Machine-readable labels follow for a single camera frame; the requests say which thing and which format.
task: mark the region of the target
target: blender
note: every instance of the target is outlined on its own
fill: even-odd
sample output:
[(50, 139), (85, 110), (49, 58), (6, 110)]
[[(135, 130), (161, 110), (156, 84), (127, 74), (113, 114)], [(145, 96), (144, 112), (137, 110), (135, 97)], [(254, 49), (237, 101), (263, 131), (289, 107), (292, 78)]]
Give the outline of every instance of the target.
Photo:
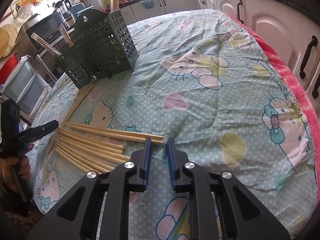
[(55, 9), (57, 10), (57, 13), (59, 14), (66, 29), (70, 28), (76, 23), (74, 16), (69, 11), (70, 8), (71, 2), (69, 0), (61, 0), (55, 5)]

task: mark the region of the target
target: hand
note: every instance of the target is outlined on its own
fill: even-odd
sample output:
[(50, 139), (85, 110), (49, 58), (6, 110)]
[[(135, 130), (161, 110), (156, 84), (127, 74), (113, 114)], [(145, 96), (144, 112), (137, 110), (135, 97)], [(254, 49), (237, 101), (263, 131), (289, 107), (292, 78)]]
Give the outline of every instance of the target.
[[(25, 155), (27, 152), (33, 149), (33, 144), (29, 144), (28, 148), (19, 153), (19, 156)], [(19, 170), (19, 174), (21, 174), (23, 179), (30, 179), (30, 165), (29, 165), (29, 158), (27, 156), (23, 158), (19, 158), (17, 156), (9, 156), (3, 162), (2, 166), (2, 177), (6, 185), (14, 192), (18, 192), (17, 186), (14, 183), (14, 179), (11, 173), (11, 166), (16, 165), (19, 161), (21, 161), (21, 169)]]

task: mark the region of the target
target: perforated basket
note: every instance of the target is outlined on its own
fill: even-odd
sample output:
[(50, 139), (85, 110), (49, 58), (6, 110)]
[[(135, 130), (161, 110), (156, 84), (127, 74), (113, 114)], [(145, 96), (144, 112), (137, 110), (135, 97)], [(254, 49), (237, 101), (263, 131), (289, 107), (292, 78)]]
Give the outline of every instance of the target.
[(74, 31), (74, 45), (71, 48), (64, 45), (56, 63), (78, 88), (92, 78), (134, 71), (139, 55), (120, 10), (112, 13), (97, 9), (84, 11)]

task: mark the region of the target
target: polka dot fabric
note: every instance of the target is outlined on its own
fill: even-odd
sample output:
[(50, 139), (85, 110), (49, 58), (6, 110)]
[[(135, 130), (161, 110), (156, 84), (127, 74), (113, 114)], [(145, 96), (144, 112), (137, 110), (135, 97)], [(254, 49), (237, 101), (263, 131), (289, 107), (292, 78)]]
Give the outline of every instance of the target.
[[(168, 134), (190, 161), (237, 176), (294, 236), (316, 203), (315, 148), (306, 116), (256, 40), (215, 10), (154, 17), (128, 29), (140, 55), (135, 71), (98, 80), (70, 121)], [(67, 113), (81, 93), (75, 89), (63, 75), (34, 126)], [(51, 136), (28, 154), (43, 213), (83, 176), (46, 153)], [(128, 156), (143, 148), (122, 143)], [(59, 194), (44, 194), (52, 171)], [(129, 239), (189, 239), (188, 205), (187, 194), (172, 191), (164, 147), (153, 146), (148, 189), (130, 194)]]

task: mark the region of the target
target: silver screw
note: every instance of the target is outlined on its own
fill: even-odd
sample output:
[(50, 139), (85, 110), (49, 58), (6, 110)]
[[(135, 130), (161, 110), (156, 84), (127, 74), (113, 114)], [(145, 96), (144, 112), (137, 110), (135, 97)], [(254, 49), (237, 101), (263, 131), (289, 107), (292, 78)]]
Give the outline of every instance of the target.
[(222, 173), (222, 177), (225, 179), (230, 179), (232, 177), (232, 174), (229, 171), (225, 171)]
[(95, 171), (89, 171), (88, 173), (87, 173), (87, 178), (89, 178), (89, 179), (93, 179), (93, 178), (95, 178), (97, 176), (97, 173), (95, 172)]
[(187, 169), (193, 169), (195, 167), (195, 164), (194, 163), (185, 163), (184, 166), (187, 168)]
[(124, 166), (125, 166), (127, 169), (131, 169), (131, 168), (134, 167), (134, 163), (133, 163), (133, 162), (126, 162), (126, 163), (124, 164)]

